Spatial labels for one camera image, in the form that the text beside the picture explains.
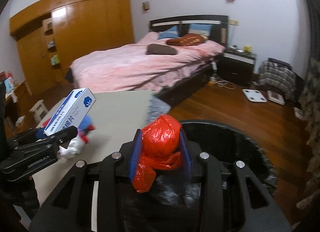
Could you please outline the black bedside nightstand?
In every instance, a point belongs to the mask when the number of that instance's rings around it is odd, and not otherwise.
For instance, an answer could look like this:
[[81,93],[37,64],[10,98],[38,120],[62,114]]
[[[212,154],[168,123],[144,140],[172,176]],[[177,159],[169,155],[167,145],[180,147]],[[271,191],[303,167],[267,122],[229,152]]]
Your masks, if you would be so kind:
[[249,87],[252,82],[257,55],[226,49],[217,62],[217,75],[234,84]]

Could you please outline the white tissue wad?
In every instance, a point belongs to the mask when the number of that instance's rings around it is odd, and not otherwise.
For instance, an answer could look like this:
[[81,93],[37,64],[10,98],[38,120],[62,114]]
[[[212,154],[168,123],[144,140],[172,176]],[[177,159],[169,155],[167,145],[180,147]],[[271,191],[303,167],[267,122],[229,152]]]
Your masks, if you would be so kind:
[[85,147],[85,141],[80,135],[77,135],[74,139],[70,141],[67,148],[62,146],[59,147],[57,153],[58,158],[72,159],[77,155],[80,155]]

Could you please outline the left wall lamp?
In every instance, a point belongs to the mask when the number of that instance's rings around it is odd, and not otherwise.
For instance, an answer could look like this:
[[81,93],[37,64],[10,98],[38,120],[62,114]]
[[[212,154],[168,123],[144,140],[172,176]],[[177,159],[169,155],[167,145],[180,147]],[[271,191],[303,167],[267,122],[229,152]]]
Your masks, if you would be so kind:
[[150,4],[148,1],[142,3],[142,9],[144,12],[146,12],[150,9]]

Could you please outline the small white wooden stool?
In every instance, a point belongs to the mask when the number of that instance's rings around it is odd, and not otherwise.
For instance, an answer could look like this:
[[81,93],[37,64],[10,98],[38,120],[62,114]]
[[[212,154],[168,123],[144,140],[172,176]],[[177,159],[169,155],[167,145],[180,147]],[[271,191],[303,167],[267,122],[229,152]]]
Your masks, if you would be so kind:
[[39,100],[35,103],[35,105],[32,106],[29,112],[33,114],[35,122],[40,123],[41,120],[47,115],[48,109],[44,104],[44,100]]

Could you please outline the black bed headboard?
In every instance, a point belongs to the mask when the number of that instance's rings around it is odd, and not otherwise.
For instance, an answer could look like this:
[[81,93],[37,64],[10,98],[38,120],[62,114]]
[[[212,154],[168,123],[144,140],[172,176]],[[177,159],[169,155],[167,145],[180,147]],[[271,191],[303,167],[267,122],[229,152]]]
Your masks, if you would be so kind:
[[182,15],[149,21],[149,31],[162,32],[177,26],[179,36],[189,32],[191,24],[211,25],[208,39],[227,47],[228,40],[227,15]]

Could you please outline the blue pillow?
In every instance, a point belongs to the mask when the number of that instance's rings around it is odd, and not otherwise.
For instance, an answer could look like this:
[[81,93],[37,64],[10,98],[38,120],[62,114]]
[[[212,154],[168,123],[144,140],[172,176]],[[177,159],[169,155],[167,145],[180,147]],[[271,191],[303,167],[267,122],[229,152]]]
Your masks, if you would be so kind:
[[158,35],[158,39],[174,39],[174,38],[178,38],[179,37],[179,32],[178,32],[178,27],[177,25],[163,31],[160,32]]
[[189,34],[199,34],[201,36],[209,37],[212,30],[212,24],[195,24],[192,23],[189,25],[188,33]]

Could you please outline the plaid cloth covered chair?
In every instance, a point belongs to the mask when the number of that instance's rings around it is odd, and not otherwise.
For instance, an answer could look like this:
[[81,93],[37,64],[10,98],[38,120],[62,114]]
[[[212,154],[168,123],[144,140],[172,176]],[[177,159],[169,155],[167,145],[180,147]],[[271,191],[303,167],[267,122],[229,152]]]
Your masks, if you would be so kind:
[[287,100],[295,99],[296,74],[292,71],[291,64],[268,58],[259,67],[260,86],[272,86],[283,92]]

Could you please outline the left blue pillow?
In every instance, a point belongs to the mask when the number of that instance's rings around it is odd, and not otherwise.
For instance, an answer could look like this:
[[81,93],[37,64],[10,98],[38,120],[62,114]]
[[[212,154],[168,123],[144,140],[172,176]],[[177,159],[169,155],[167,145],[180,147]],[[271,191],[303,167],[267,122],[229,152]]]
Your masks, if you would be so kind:
[[158,35],[158,39],[174,39],[174,38],[178,38],[179,37],[179,32],[178,32],[178,27],[177,25],[163,31],[160,32]]

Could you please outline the blue plastic bag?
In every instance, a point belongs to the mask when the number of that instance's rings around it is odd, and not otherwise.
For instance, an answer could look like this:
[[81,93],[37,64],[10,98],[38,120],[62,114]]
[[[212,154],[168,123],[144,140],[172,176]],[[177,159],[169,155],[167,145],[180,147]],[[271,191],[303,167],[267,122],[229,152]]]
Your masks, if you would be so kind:
[[78,130],[84,132],[85,130],[89,130],[92,126],[92,119],[89,115],[86,115],[81,121]]

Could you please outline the white blue medicine box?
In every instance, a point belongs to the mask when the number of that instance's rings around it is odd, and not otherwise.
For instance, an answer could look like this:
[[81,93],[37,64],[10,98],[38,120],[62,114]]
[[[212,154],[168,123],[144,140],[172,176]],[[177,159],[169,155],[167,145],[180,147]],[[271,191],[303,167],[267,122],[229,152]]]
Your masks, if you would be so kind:
[[49,136],[70,126],[79,127],[95,101],[89,88],[73,89],[51,117],[44,133]]

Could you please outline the white bathroom scale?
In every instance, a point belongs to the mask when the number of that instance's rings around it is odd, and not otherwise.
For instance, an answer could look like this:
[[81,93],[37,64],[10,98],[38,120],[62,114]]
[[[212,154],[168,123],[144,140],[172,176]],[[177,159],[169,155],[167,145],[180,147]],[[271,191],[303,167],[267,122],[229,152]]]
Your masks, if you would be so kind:
[[244,93],[246,99],[250,102],[257,102],[257,103],[266,103],[267,99],[259,90],[254,89],[243,89],[242,92]]

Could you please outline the grey quilted table cover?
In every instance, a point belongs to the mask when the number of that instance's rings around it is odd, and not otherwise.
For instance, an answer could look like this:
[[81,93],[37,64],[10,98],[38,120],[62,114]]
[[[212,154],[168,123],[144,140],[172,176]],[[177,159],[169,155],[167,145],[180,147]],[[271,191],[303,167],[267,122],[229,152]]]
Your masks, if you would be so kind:
[[161,99],[152,96],[149,100],[149,108],[146,123],[155,121],[160,115],[167,114],[171,110],[171,106]]

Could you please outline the bed with pink cover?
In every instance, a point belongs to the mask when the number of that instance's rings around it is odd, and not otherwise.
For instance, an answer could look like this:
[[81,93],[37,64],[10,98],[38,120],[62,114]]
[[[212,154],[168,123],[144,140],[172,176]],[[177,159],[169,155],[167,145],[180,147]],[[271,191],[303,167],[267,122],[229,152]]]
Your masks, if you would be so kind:
[[178,46],[177,54],[147,54],[151,44],[165,45],[157,32],[149,32],[134,44],[94,51],[70,65],[75,88],[93,93],[152,90],[159,93],[189,78],[206,63],[224,52],[225,47],[212,40],[196,46]]

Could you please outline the red framed photo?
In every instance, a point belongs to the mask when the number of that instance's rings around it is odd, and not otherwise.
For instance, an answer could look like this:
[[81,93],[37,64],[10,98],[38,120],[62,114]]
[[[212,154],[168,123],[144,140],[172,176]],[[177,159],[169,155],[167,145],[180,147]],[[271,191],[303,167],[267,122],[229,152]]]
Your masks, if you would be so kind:
[[12,76],[11,72],[2,71],[0,73],[0,80],[4,81],[4,80],[6,80],[7,78],[9,78],[11,76]]

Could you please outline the light blue electric kettle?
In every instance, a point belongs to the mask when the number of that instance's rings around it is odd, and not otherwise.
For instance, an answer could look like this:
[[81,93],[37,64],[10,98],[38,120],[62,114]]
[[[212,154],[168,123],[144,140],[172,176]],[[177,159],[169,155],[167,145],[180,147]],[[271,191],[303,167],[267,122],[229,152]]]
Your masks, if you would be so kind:
[[9,76],[5,81],[5,89],[6,89],[6,93],[10,93],[15,89],[15,81],[12,78],[12,76]]

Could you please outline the red plastic bag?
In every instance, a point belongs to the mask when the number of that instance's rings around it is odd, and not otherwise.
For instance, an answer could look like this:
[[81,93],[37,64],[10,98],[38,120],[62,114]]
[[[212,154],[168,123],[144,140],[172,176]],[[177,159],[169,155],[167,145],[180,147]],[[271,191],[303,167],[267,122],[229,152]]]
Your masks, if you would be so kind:
[[178,149],[182,125],[163,114],[142,129],[142,149],[132,185],[136,192],[148,192],[156,179],[156,171],[173,171],[182,166]]

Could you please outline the brown dotted pillow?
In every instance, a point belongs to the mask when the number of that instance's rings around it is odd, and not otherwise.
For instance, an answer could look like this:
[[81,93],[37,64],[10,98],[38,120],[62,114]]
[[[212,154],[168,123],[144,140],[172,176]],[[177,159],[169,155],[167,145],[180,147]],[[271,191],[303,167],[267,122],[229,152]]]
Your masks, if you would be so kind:
[[200,34],[190,33],[183,37],[173,38],[166,41],[169,46],[197,46],[208,40],[208,37]]

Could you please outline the red cloth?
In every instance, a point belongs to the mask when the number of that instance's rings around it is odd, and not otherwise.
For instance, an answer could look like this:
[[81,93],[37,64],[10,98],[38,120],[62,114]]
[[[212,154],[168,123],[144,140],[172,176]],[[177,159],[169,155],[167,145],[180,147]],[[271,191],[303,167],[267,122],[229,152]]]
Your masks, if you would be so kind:
[[46,127],[48,125],[48,123],[50,123],[50,121],[51,121],[51,118],[44,121],[44,123],[42,124],[42,127]]

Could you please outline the wooden wardrobe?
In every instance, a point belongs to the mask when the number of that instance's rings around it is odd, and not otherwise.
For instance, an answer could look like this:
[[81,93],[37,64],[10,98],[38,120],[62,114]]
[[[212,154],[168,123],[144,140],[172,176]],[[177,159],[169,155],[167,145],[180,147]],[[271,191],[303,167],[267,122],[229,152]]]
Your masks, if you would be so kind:
[[40,0],[9,20],[32,94],[57,84],[71,63],[134,42],[130,0]]

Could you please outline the yellow plush toy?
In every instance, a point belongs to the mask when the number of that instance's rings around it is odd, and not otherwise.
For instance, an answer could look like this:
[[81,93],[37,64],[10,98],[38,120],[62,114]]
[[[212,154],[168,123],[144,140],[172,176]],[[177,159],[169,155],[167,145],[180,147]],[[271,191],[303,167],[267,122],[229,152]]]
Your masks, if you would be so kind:
[[251,53],[252,52],[252,47],[249,45],[244,46],[243,51],[246,53]]

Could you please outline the dark brown folded cloth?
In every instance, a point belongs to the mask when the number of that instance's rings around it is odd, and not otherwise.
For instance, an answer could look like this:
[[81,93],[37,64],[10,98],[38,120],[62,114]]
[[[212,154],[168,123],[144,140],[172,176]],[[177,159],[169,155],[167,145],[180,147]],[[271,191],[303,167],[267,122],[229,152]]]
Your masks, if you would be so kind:
[[167,45],[150,44],[146,49],[146,55],[177,55],[178,52],[173,47]]

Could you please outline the right blue pillow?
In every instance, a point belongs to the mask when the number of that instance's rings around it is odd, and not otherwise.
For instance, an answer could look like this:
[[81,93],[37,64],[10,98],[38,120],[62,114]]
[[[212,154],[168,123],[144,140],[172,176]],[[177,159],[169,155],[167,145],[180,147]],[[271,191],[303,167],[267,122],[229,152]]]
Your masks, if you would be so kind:
[[188,33],[189,34],[199,34],[201,36],[209,37],[212,30],[212,24],[195,24],[192,23],[189,25]]

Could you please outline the patterned dark curtain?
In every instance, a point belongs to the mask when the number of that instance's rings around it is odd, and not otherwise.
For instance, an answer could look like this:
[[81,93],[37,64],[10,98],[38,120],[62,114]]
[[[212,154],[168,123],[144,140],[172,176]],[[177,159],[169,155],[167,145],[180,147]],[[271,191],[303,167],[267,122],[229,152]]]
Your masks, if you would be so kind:
[[297,203],[299,210],[310,209],[319,200],[319,0],[306,0],[310,19],[310,55],[304,89],[299,97],[309,134],[307,145],[312,149],[307,172],[311,178],[306,182],[308,195]]

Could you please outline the black lined trash bin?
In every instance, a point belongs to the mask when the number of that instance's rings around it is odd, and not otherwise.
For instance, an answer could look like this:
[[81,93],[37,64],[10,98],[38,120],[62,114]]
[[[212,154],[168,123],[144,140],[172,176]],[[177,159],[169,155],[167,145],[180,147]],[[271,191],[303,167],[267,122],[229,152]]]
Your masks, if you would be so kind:
[[182,122],[192,179],[183,167],[156,171],[148,192],[122,188],[126,231],[281,231],[286,220],[273,199],[277,179],[264,151],[222,123]]

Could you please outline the wooden side desk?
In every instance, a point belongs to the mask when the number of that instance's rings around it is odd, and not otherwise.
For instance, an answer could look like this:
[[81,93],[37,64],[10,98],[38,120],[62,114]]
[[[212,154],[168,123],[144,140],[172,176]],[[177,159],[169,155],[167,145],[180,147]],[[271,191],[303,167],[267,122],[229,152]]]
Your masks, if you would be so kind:
[[17,134],[28,125],[30,92],[27,82],[15,86],[13,93],[16,98],[13,99],[10,94],[6,98],[4,123],[8,133]]

